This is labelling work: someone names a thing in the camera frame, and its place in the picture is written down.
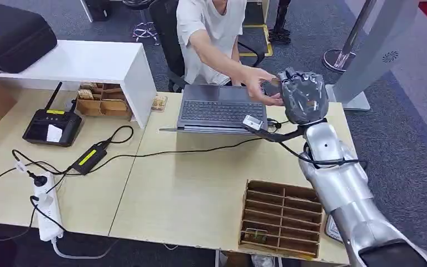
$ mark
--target laptop keyboard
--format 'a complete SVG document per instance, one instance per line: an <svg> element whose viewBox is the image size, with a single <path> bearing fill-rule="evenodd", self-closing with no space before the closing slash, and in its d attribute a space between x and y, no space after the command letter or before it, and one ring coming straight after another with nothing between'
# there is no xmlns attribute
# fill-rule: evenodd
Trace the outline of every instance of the laptop keyboard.
<svg viewBox="0 0 427 267"><path fill-rule="evenodd" d="M183 120L242 122L246 115L262 120L264 108L260 103L218 103L185 101Z"/></svg>

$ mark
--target chair leg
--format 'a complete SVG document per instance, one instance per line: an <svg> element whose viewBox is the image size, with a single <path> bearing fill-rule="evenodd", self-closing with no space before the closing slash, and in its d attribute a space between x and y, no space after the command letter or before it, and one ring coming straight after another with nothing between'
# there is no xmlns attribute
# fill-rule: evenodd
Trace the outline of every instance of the chair leg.
<svg viewBox="0 0 427 267"><path fill-rule="evenodd" d="M140 10L140 17L142 22L135 26L132 37L137 38L136 42L138 42L140 38L153 38L155 40L155 46L159 46L160 43L158 42L158 38L156 38L158 33L155 30L153 22L147 22L145 10Z"/></svg>
<svg viewBox="0 0 427 267"><path fill-rule="evenodd" d="M168 90L169 90L171 93L174 93L174 82L173 82L173 81L171 81L171 80L169 80L169 83L168 83Z"/></svg>

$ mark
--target antenna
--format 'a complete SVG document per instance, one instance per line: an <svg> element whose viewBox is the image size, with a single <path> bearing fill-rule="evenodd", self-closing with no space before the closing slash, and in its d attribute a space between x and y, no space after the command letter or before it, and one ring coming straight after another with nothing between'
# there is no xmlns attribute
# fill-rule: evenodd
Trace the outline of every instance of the antenna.
<svg viewBox="0 0 427 267"><path fill-rule="evenodd" d="M71 103L73 105L71 105L71 109L69 110L71 113L73 113L75 111L76 108L76 99L71 100Z"/></svg>
<svg viewBox="0 0 427 267"><path fill-rule="evenodd" d="M56 89L54 90L52 97L50 98L50 100L48 100L47 106L45 107L46 110L49 110L51 107L51 104L53 104L53 100L56 97L56 94L58 94L59 89L61 88L61 85L63 83L59 82L58 86L56 87Z"/></svg>

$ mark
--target power strip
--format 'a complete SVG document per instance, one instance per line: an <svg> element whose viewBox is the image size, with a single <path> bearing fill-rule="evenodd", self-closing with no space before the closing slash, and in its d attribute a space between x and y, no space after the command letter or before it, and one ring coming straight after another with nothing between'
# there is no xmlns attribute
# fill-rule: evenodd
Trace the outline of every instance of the power strip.
<svg viewBox="0 0 427 267"><path fill-rule="evenodd" d="M38 205L38 208L48 217L52 218L59 224L61 223L61 214L59 213L58 199L56 194L56 189L51 190L49 193L46 193L50 188L54 186L54 177L50 172L45 172L41 174L47 178L47 182L43 186L33 185L35 196L39 200L35 203ZM40 232L40 239L42 241L50 241L52 238L62 238L63 229L61 229L54 222L45 218L40 212L37 212L38 215L38 229Z"/></svg>

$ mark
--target black case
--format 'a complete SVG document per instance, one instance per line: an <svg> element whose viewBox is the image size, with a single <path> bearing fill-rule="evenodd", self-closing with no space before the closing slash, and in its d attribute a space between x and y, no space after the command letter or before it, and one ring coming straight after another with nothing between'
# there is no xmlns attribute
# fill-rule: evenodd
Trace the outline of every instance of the black case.
<svg viewBox="0 0 427 267"><path fill-rule="evenodd" d="M57 44L39 14L0 4L0 72L19 73Z"/></svg>

